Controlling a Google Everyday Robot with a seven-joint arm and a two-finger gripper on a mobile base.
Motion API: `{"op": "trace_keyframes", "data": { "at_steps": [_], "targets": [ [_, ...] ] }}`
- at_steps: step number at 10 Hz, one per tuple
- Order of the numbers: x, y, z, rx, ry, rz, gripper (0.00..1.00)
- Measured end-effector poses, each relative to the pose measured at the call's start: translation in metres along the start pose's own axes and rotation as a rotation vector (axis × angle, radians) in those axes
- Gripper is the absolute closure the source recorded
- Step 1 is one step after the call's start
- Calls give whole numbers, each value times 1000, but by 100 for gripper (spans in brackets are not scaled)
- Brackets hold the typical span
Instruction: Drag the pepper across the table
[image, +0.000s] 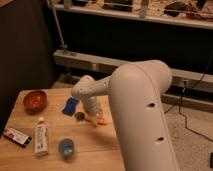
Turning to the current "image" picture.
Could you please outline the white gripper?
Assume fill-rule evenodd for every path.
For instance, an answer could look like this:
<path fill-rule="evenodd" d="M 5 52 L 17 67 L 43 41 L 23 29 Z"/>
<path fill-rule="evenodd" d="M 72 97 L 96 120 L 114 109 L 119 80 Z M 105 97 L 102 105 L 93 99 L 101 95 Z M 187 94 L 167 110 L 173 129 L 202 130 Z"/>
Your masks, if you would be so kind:
<path fill-rule="evenodd" d="M 98 126 L 98 116 L 102 115 L 101 104 L 96 97 L 90 97 L 82 100 L 84 111 L 91 117 L 93 126 Z"/>

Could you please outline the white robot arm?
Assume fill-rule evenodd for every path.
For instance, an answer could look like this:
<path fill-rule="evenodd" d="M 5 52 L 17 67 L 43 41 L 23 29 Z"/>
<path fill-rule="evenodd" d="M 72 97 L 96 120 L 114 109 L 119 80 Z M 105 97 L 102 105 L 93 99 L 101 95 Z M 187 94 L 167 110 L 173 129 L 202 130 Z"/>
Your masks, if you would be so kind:
<path fill-rule="evenodd" d="M 160 60 L 130 62 L 111 76 L 82 77 L 71 94 L 94 115 L 93 97 L 108 97 L 126 171 L 180 171 L 162 108 L 161 95 L 172 82 Z"/>

